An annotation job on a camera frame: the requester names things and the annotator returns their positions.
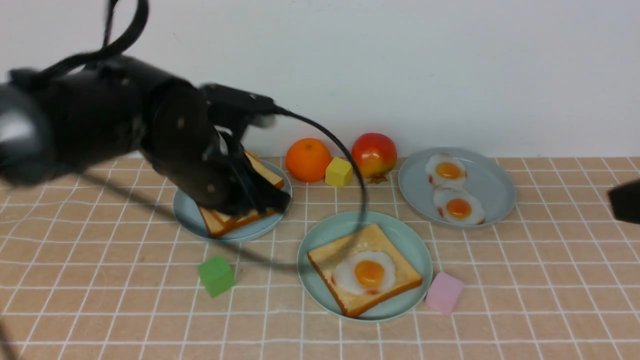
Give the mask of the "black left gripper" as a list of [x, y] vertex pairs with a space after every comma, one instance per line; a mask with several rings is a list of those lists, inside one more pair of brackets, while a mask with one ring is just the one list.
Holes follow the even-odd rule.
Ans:
[[223, 131], [226, 161], [207, 107], [192, 86], [174, 84], [156, 93], [141, 142], [144, 157], [199, 207], [226, 215], [285, 212], [291, 196], [284, 190], [284, 178], [254, 170], [242, 144]]

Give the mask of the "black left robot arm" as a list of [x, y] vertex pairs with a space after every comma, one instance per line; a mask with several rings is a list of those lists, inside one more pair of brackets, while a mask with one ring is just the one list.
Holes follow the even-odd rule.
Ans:
[[1, 180], [35, 187], [140, 152], [199, 207], [231, 216], [283, 213], [291, 196], [254, 169], [242, 145], [266, 127], [274, 100], [200, 87], [120, 55], [40, 80], [16, 69], [1, 85]]

